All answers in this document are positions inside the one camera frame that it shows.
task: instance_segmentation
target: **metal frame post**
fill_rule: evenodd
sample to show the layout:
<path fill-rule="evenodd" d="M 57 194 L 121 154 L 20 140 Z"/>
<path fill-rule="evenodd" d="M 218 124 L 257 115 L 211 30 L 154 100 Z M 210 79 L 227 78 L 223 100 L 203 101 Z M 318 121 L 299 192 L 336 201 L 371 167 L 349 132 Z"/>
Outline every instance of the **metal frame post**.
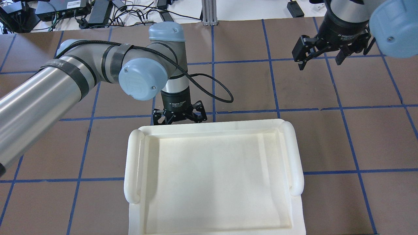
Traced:
<path fill-rule="evenodd" d="M 202 23 L 205 26 L 218 25 L 216 0 L 202 0 Z"/>

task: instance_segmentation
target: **robotic arm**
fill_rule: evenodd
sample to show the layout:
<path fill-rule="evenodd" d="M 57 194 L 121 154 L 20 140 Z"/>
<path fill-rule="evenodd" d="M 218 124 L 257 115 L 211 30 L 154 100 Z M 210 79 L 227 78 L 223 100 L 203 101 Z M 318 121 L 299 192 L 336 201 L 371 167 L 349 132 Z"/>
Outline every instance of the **robotic arm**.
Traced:
<path fill-rule="evenodd" d="M 310 0 L 325 3 L 327 12 L 318 34 L 302 35 L 292 55 L 299 69 L 307 61 L 329 51 L 340 50 L 340 65 L 353 53 L 366 55 L 374 41 L 388 55 L 407 58 L 418 54 L 417 0 Z M 374 39 L 369 44 L 371 33 Z"/>
<path fill-rule="evenodd" d="M 162 22 L 149 29 L 151 44 L 139 47 L 107 41 L 67 40 L 55 59 L 0 100 L 0 176 L 98 82 L 119 83 L 128 95 L 149 100 L 161 91 L 164 110 L 153 110 L 154 124 L 206 121 L 201 101 L 192 105 L 183 29 Z M 162 123 L 158 120 L 165 116 Z"/>

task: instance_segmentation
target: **tray handle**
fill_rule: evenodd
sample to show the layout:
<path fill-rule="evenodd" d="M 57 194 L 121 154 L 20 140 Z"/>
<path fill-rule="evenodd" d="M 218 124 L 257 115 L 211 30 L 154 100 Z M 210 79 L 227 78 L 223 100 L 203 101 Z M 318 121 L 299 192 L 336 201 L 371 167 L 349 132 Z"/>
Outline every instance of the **tray handle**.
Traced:
<path fill-rule="evenodd" d="M 134 130 L 131 132 L 128 139 L 123 191 L 126 200 L 131 204 L 140 202 L 140 188 L 138 188 L 138 181 L 141 180 L 142 174 L 139 169 L 139 151 L 144 138 L 145 135 L 142 131 Z"/>
<path fill-rule="evenodd" d="M 295 129 L 290 122 L 283 122 L 279 126 L 279 131 L 283 133 L 285 137 L 291 174 L 290 194 L 297 197 L 302 194 L 305 183 L 303 180 L 302 163 L 299 155 L 298 142 L 296 141 Z"/>

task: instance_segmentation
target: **light blue joint cap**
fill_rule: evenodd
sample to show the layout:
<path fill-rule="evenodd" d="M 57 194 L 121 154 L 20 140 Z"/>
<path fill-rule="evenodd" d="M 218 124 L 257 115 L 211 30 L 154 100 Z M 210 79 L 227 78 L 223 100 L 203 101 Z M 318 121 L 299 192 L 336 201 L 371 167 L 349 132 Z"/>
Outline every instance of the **light blue joint cap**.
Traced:
<path fill-rule="evenodd" d="M 150 40 L 185 42 L 183 27 L 176 22 L 166 21 L 156 23 L 148 30 Z"/>
<path fill-rule="evenodd" d="M 130 60 L 119 72 L 120 87 L 135 100 L 154 98 L 166 86 L 167 80 L 164 67 L 149 58 Z"/>
<path fill-rule="evenodd" d="M 65 48 L 67 48 L 69 45 L 78 42 L 78 41 L 84 41 L 84 39 L 68 39 L 65 40 L 63 43 L 61 43 L 61 45 L 59 46 L 58 50 L 56 51 L 56 54 L 58 55 L 59 53 L 61 53 L 61 51 L 63 51 Z"/>
<path fill-rule="evenodd" d="M 418 0 L 387 0 L 373 12 L 369 26 L 385 55 L 418 54 Z"/>

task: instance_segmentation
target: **blue grid line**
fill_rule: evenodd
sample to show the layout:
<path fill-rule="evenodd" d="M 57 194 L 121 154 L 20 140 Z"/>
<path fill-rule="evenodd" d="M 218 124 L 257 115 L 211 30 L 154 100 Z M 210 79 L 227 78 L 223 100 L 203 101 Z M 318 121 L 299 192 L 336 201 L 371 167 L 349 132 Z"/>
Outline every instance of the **blue grid line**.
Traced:
<path fill-rule="evenodd" d="M 6 63 L 6 59 L 7 59 L 7 57 L 9 56 L 10 50 L 12 49 L 12 46 L 13 46 L 13 43 L 15 42 L 16 35 L 17 35 L 17 34 L 15 34 L 15 35 L 13 36 L 12 42 L 10 42 L 9 49 L 7 49 L 6 55 L 4 56 L 3 62 L 2 62 L 2 64 L 1 64 L 1 66 L 0 66 L 0 72 L 3 70 L 3 66 L 4 66 L 4 64 Z"/>
<path fill-rule="evenodd" d="M 304 171 L 304 175 L 334 175 L 334 174 L 357 174 L 357 170 L 347 171 Z"/>
<path fill-rule="evenodd" d="M 418 140 L 418 131 L 417 131 L 416 126 L 414 125 L 414 121 L 412 121 L 412 117 L 411 117 L 411 115 L 409 114 L 408 109 L 407 109 L 406 107 L 404 107 L 404 108 L 405 108 L 405 111 L 406 111 L 406 115 L 408 116 L 409 122 L 411 123 L 412 130 L 413 130 L 413 131 L 414 131 L 414 133 L 415 133 L 415 137 L 416 137 L 416 138 L 417 138 L 417 140 Z"/>
<path fill-rule="evenodd" d="M 295 111 L 319 111 L 318 108 L 300 108 L 300 109 L 281 109 L 280 112 L 295 112 Z"/>
<path fill-rule="evenodd" d="M 110 38 L 112 37 L 112 28 L 109 27 L 109 37 L 107 38 L 107 41 L 110 41 Z"/>
<path fill-rule="evenodd" d="M 212 64 L 212 62 L 196 62 L 196 63 L 187 63 L 187 65 L 201 65 L 201 64 Z"/>
<path fill-rule="evenodd" d="M 380 109 L 380 108 L 402 108 L 402 107 L 418 107 L 418 105 L 380 105 L 380 106 L 348 106 L 348 107 L 329 107 L 329 108 L 295 108 L 280 109 L 280 112 L 299 112 L 299 111 L 324 111 L 324 110 L 357 110 L 357 109 Z M 257 113 L 257 112 L 276 112 L 277 110 L 237 110 L 237 111 L 218 111 L 206 112 L 206 114 L 227 114 L 227 113 Z M 91 119 L 116 119 L 116 118 L 150 118 L 152 115 L 123 115 L 123 116 L 99 116 L 99 117 L 78 117 L 78 118 L 62 118 L 60 121 L 85 121 Z"/>
<path fill-rule="evenodd" d="M 153 119 L 153 110 L 155 109 L 155 96 L 153 98 L 153 107 L 151 109 L 151 121 L 150 121 L 150 125 L 154 125 L 154 119 Z"/>
<path fill-rule="evenodd" d="M 112 29 L 109 30 L 108 41 L 110 41 L 111 36 L 112 36 Z M 77 197 L 78 197 L 78 190 L 80 188 L 80 182 L 81 182 L 81 177 L 82 177 L 82 173 L 83 173 L 84 160 L 86 159 L 87 147 L 88 147 L 88 144 L 89 144 L 90 133 L 91 133 L 92 126 L 93 126 L 93 121 L 94 121 L 94 113 L 96 111 L 97 99 L 99 97 L 100 84 L 101 84 L 100 82 L 97 84 L 96 96 L 94 97 L 92 115 L 90 117 L 91 118 L 90 125 L 89 125 L 89 129 L 87 131 L 86 143 L 84 144 L 83 157 L 82 157 L 82 160 L 81 160 L 81 163 L 80 163 L 80 171 L 79 171 L 79 175 L 78 175 L 78 179 L 77 179 L 76 190 L 75 190 L 75 193 L 74 193 L 73 205 L 71 207 L 70 219 L 68 220 L 68 227 L 67 227 L 67 233 L 66 233 L 67 235 L 70 234 L 71 225 L 72 225 L 72 222 L 73 222 L 73 216 L 74 216 L 74 211 L 75 211 Z"/>
<path fill-rule="evenodd" d="M 392 72 L 390 71 L 389 66 L 388 66 L 388 65 L 387 65 L 387 63 L 386 63 L 386 59 L 385 59 L 383 56 L 381 56 L 381 57 L 382 57 L 383 63 L 385 64 L 385 67 L 386 67 L 387 73 L 389 74 L 390 80 L 392 81 L 393 86 L 394 86 L 394 88 L 395 88 L 395 90 L 396 90 L 396 93 L 397 93 L 397 95 L 398 95 L 398 98 L 399 98 L 399 100 L 400 100 L 400 103 L 401 103 L 401 104 L 403 104 L 403 98 L 402 98 L 402 95 L 400 94 L 400 91 L 399 91 L 399 89 L 398 89 L 398 86 L 396 85 L 396 82 L 395 82 L 395 80 L 394 80 L 394 78 L 393 78 L 393 76 L 392 76 Z"/>
<path fill-rule="evenodd" d="M 315 18 L 313 18 L 313 22 L 314 22 L 314 24 L 315 24 L 316 31 L 318 32 L 318 31 L 319 31 L 319 29 L 318 29 L 318 24 L 316 23 L 316 19 L 315 19 Z M 356 156 L 356 153 L 355 153 L 355 151 L 354 151 L 353 142 L 352 142 L 352 140 L 351 140 L 350 131 L 349 131 L 349 129 L 348 129 L 347 120 L 345 119 L 344 110 L 342 109 L 341 100 L 340 100 L 340 98 L 339 98 L 338 89 L 337 89 L 337 86 L 336 86 L 336 84 L 335 84 L 335 80 L 334 80 L 334 76 L 333 76 L 333 74 L 332 74 L 331 66 L 329 65 L 329 60 L 328 60 L 328 57 L 327 57 L 326 53 L 325 53 L 324 55 L 325 55 L 325 62 L 326 62 L 326 66 L 328 67 L 328 71 L 329 71 L 329 76 L 330 76 L 330 78 L 331 78 L 332 85 L 334 86 L 335 94 L 336 94 L 337 101 L 338 101 L 338 106 L 339 106 L 339 108 L 340 108 L 340 112 L 341 112 L 341 117 L 342 117 L 342 119 L 343 119 L 344 127 L 345 127 L 345 130 L 346 130 L 346 133 L 347 133 L 348 142 L 349 142 L 349 144 L 350 144 L 350 149 L 351 149 L 351 153 L 352 153 L 352 155 L 353 155 L 354 164 L 355 164 L 355 166 L 356 166 L 357 175 L 358 175 L 358 177 L 359 177 L 359 182 L 360 182 L 360 186 L 361 186 L 361 189 L 362 189 L 362 192 L 363 192 L 364 202 L 365 202 L 365 204 L 366 204 L 366 209 L 367 209 L 367 213 L 368 213 L 368 215 L 369 215 L 370 224 L 371 224 L 371 226 L 372 226 L 373 233 L 374 233 L 374 234 L 377 234 L 377 230 L 376 230 L 375 222 L 374 222 L 374 220 L 373 220 L 372 211 L 371 211 L 371 209 L 370 209 L 370 205 L 369 205 L 369 200 L 368 200 L 368 198 L 367 198 L 366 189 L 365 189 L 365 187 L 364 187 L 363 178 L 362 178 L 362 175 L 361 175 L 361 173 L 360 173 L 359 164 L 358 164 L 358 162 L 357 162 L 357 156 Z"/>
<path fill-rule="evenodd" d="M 216 114 L 259 113 L 259 112 L 277 112 L 277 110 L 275 110 L 275 109 L 270 109 L 270 110 L 218 111 L 218 112 L 216 112 Z"/>
<path fill-rule="evenodd" d="M 59 46 L 61 45 L 61 41 L 62 41 L 62 37 L 64 36 L 64 31 L 61 31 L 61 36 L 59 37 L 59 41 L 58 41 L 58 46 L 56 47 L 55 53 L 54 53 L 54 58 L 56 57 L 56 52 L 59 49 Z"/>
<path fill-rule="evenodd" d="M 416 126 L 415 126 L 415 124 L 414 124 L 414 122 L 413 122 L 413 120 L 412 120 L 412 118 L 411 118 L 411 115 L 409 114 L 408 109 L 406 108 L 406 107 L 407 107 L 407 105 L 405 105 L 405 104 L 403 103 L 403 98 L 402 98 L 402 95 L 400 94 L 399 88 L 398 88 L 398 86 L 396 85 L 395 79 L 393 78 L 392 72 L 390 71 L 389 65 L 387 64 L 386 59 L 385 59 L 385 57 L 384 57 L 384 55 L 383 55 L 382 51 L 381 51 L 380 49 L 379 49 L 379 51 L 380 51 L 380 56 L 382 57 L 383 63 L 385 64 L 385 67 L 386 67 L 387 73 L 389 74 L 390 80 L 392 81 L 392 84 L 393 84 L 393 86 L 394 86 L 394 88 L 395 88 L 395 90 L 396 90 L 396 93 L 398 94 L 398 97 L 399 97 L 400 103 L 402 104 L 402 107 L 405 109 L 405 112 L 406 112 L 406 115 L 407 115 L 407 117 L 408 117 L 409 123 L 411 124 L 412 130 L 414 131 L 415 138 L 418 140 L 418 131 L 417 131 L 417 128 L 416 128 Z"/>
<path fill-rule="evenodd" d="M 364 57 L 381 57 L 381 55 L 353 55 L 349 58 L 364 58 Z M 328 56 L 329 59 L 335 59 L 336 56 Z"/>
<path fill-rule="evenodd" d="M 212 40 L 212 77 L 215 77 L 215 29 L 211 26 L 211 40 Z M 215 95 L 215 81 L 212 80 L 212 95 Z M 216 122 L 216 107 L 215 98 L 212 97 L 212 122 Z"/>
<path fill-rule="evenodd" d="M 268 45 L 268 37 L 267 37 L 267 31 L 265 29 L 264 19 L 261 19 L 261 24 L 263 26 L 264 39 L 265 39 L 265 44 L 267 46 L 268 63 L 269 63 L 269 66 L 270 66 L 270 76 L 271 76 L 271 83 L 272 83 L 272 87 L 273 87 L 274 102 L 276 104 L 277 118 L 280 118 L 279 101 L 277 100 L 276 83 L 274 81 L 274 73 L 273 73 L 273 65 L 272 65 L 272 62 L 271 62 L 270 46 Z"/>
<path fill-rule="evenodd" d="M 370 169 L 370 170 L 360 170 L 361 173 L 412 172 L 412 171 L 418 171 L 418 168 L 397 168 L 397 169 Z"/>
<path fill-rule="evenodd" d="M 69 179 L 17 179 L 17 180 L 0 180 L 0 183 L 42 183 L 42 182 L 86 182 L 86 181 L 121 181 L 124 177 L 107 177 L 107 178 L 69 178 Z"/>
<path fill-rule="evenodd" d="M 232 60 L 232 61 L 214 61 L 214 64 L 239 64 L 239 63 L 254 63 L 254 62 L 267 62 L 268 59 L 254 59 L 254 60 Z"/>
<path fill-rule="evenodd" d="M 16 168 L 16 171 L 15 171 L 15 176 L 13 177 L 13 180 L 11 182 L 12 184 L 10 185 L 10 190 L 9 190 L 9 193 L 7 194 L 7 198 L 6 198 L 6 201 L 4 203 L 4 207 L 3 207 L 3 211 L 1 212 L 0 227 L 1 227 L 1 224 L 3 222 L 4 215 L 5 215 L 6 209 L 7 209 L 7 205 L 9 204 L 9 201 L 10 201 L 10 197 L 12 196 L 12 191 L 13 191 L 13 188 L 15 186 L 16 178 L 18 177 L 18 173 L 19 173 L 20 166 L 22 164 L 22 160 L 23 160 L 23 156 L 21 156 L 20 159 L 19 159 L 18 167 Z"/>
<path fill-rule="evenodd" d="M 115 118 L 149 118 L 151 114 L 144 115 L 123 115 L 123 116 L 99 116 L 99 117 L 78 117 L 78 118 L 62 118 L 60 121 L 84 121 L 84 120 L 97 120 L 97 119 L 115 119 Z"/>
<path fill-rule="evenodd" d="M 3 72 L 0 73 L 1 75 L 3 74 L 34 74 L 37 73 L 38 71 L 23 71 L 23 72 Z"/>
<path fill-rule="evenodd" d="M 396 172 L 417 172 L 418 168 L 394 168 L 394 169 L 369 169 L 359 170 L 361 173 L 396 173 Z M 341 171 L 304 171 L 304 175 L 334 175 L 334 174 L 357 174 L 357 170 L 341 170 Z M 107 177 L 107 178 L 68 178 L 68 179 L 16 179 L 16 180 L 0 180 L 1 183 L 42 183 L 42 182 L 87 182 L 87 181 L 122 181 L 124 177 Z"/>

